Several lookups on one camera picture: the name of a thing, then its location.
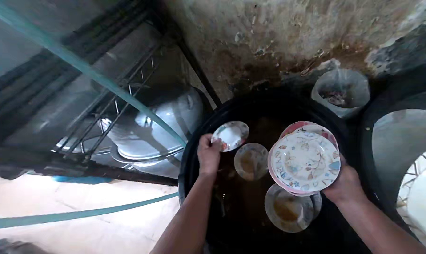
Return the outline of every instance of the blue hose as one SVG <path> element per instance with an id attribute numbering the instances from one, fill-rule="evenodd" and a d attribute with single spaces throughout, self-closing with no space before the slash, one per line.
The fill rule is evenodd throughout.
<path id="1" fill-rule="evenodd" d="M 136 208 L 136 207 L 140 207 L 144 205 L 149 205 L 149 204 L 163 201 L 176 196 L 178 196 L 177 192 L 169 194 L 169 195 L 165 195 L 159 198 L 154 198 L 154 199 L 141 201 L 141 202 L 128 204 L 128 205 L 114 206 L 109 208 L 100 208 L 100 209 L 93 209 L 93 210 L 87 210 L 87 211 L 53 213 L 53 214 L 45 214 L 45 215 L 24 216 L 24 217 L 1 218 L 0 228 L 33 225 L 33 224 L 41 224 L 41 223 L 48 223 L 48 222 L 61 222 L 61 221 L 103 215 L 107 213 L 124 211 L 124 210 L 132 209 L 132 208 Z"/>

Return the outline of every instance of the black basin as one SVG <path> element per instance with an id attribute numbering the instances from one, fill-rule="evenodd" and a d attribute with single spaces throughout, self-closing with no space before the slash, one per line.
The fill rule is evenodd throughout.
<path id="1" fill-rule="evenodd" d="M 217 108 L 193 134 L 185 148 L 179 175 L 181 202 L 199 175 L 196 154 L 199 137 L 214 132 L 221 124 L 232 120 L 247 123 L 250 127 L 247 142 L 260 143 L 268 150 L 289 124 L 301 120 L 312 121 L 328 128 L 335 135 L 341 153 L 345 156 L 351 153 L 347 149 L 348 130 L 344 121 L 325 107 L 309 99 L 300 99 L 284 88 L 254 92 L 232 99 Z M 235 152 L 236 150 L 221 154 L 220 170 L 224 167 L 224 162 L 230 167 Z M 217 193 L 213 194 L 207 232 L 207 243 L 212 252 L 218 250 L 220 253 L 241 253 L 270 249 L 303 251 L 303 253 L 328 250 L 346 253 L 369 252 L 337 207 L 324 195 L 322 211 L 317 219 L 306 230 L 289 234 L 279 230 L 264 218 L 266 214 L 263 199 L 268 188 L 274 183 L 269 174 L 258 183 L 245 182 L 239 176 L 230 178 L 228 182 L 227 179 L 227 176 L 221 175 L 221 171 L 218 173 L 221 185 L 227 185 L 226 190 L 233 193 L 229 200 L 232 201 L 231 206 L 236 207 L 226 208 L 225 211 L 224 205 L 217 198 Z M 240 212 L 243 212 L 244 218 L 237 217 L 237 213 Z"/>

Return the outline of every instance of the dirty plate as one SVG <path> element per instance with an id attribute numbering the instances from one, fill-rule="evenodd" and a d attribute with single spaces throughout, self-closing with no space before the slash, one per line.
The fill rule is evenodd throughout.
<path id="1" fill-rule="evenodd" d="M 265 211 L 280 230 L 298 233 L 313 220 L 314 208 L 309 197 L 295 197 L 279 185 L 271 186 L 265 196 Z"/>
<path id="2" fill-rule="evenodd" d="M 309 121 L 298 121 L 298 122 L 294 122 L 293 124 L 290 124 L 287 128 L 285 128 L 285 130 L 282 132 L 282 134 L 279 136 L 279 140 L 287 135 L 289 135 L 290 133 L 293 133 L 295 130 L 306 126 L 306 125 L 313 125 L 316 123 L 313 122 L 309 122 Z"/>
<path id="3" fill-rule="evenodd" d="M 260 179 L 268 172 L 268 150 L 257 143 L 240 147 L 233 164 L 237 173 L 247 181 Z"/>
<path id="4" fill-rule="evenodd" d="M 213 133 L 211 143 L 221 139 L 221 151 L 228 152 L 240 147 L 249 136 L 249 127 L 240 121 L 232 121 L 221 125 Z"/>
<path id="5" fill-rule="evenodd" d="M 329 140 L 312 132 L 285 136 L 275 144 L 270 160 L 272 170 L 283 183 L 305 192 L 328 187 L 340 171 L 337 149 Z"/>
<path id="6" fill-rule="evenodd" d="M 298 129 L 296 129 L 293 133 L 297 133 L 297 132 L 301 132 L 301 131 L 306 131 L 306 132 L 313 132 L 316 134 L 319 134 L 323 137 L 325 137 L 326 139 L 328 139 L 339 151 L 339 145 L 337 144 L 337 140 L 335 139 L 334 135 L 332 135 L 332 132 L 330 132 L 328 129 L 324 128 L 321 125 L 318 124 L 309 124 L 309 125 L 305 125 L 302 126 Z"/>
<path id="7" fill-rule="evenodd" d="M 283 183 L 279 179 L 279 176 L 276 176 L 276 174 L 274 173 L 274 171 L 271 167 L 271 161 L 270 161 L 271 154 L 273 153 L 274 147 L 275 147 L 275 145 L 271 148 L 271 150 L 269 151 L 269 155 L 268 155 L 268 171 L 269 171 L 269 175 L 272 177 L 274 182 L 276 182 L 276 184 L 278 184 L 284 190 L 288 191 L 289 193 L 291 193 L 291 194 L 293 194 L 294 196 L 297 196 L 297 197 L 308 197 L 308 196 L 311 196 L 311 195 L 318 193 L 318 192 L 306 192 L 306 191 L 293 189 L 287 183 Z"/>

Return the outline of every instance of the wall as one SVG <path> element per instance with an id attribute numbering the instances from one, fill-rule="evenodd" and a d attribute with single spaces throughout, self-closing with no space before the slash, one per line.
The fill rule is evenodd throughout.
<path id="1" fill-rule="evenodd" d="M 239 90 L 284 74 L 304 76 L 332 58 L 381 75 L 388 55 L 380 49 L 426 23 L 426 0 L 163 2 L 223 101 L 237 84 Z"/>

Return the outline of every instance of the green hose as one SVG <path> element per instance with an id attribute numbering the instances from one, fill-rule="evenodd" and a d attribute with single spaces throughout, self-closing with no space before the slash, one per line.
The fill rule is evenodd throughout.
<path id="1" fill-rule="evenodd" d="M 24 35 L 28 36 L 35 43 L 47 48 L 61 59 L 71 64 L 73 67 L 79 69 L 83 74 L 97 81 L 106 89 L 131 104 L 131 106 L 145 113 L 149 118 L 151 118 L 165 131 L 167 131 L 171 136 L 173 136 L 177 141 L 179 141 L 183 147 L 186 146 L 186 142 L 183 140 L 183 138 L 180 137 L 161 118 L 154 114 L 148 107 L 139 102 L 135 97 L 131 96 L 129 93 L 125 92 L 125 90 L 120 88 L 113 80 L 96 71 L 89 65 L 89 63 L 87 63 L 86 61 L 78 57 L 76 54 L 74 54 L 72 51 L 64 47 L 58 40 L 52 38 L 47 32 L 35 26 L 29 20 L 22 18 L 20 15 L 18 15 L 17 12 L 2 3 L 2 0 L 0 0 L 0 19 L 8 23 L 17 31 L 20 31 Z"/>

